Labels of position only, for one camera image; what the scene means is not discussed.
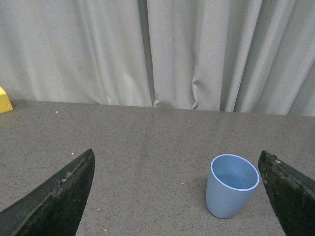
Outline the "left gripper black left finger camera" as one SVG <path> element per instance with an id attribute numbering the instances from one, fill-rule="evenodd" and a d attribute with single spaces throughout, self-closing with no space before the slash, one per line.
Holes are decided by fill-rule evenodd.
<path id="1" fill-rule="evenodd" d="M 74 236 L 95 173 L 86 150 L 30 193 L 0 213 L 2 236 Z"/>

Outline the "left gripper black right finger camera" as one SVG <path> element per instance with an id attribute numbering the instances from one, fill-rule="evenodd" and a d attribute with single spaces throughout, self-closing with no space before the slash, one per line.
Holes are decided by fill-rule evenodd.
<path id="1" fill-rule="evenodd" d="M 273 211 L 287 236 L 315 234 L 315 181 L 262 151 L 258 168 Z"/>

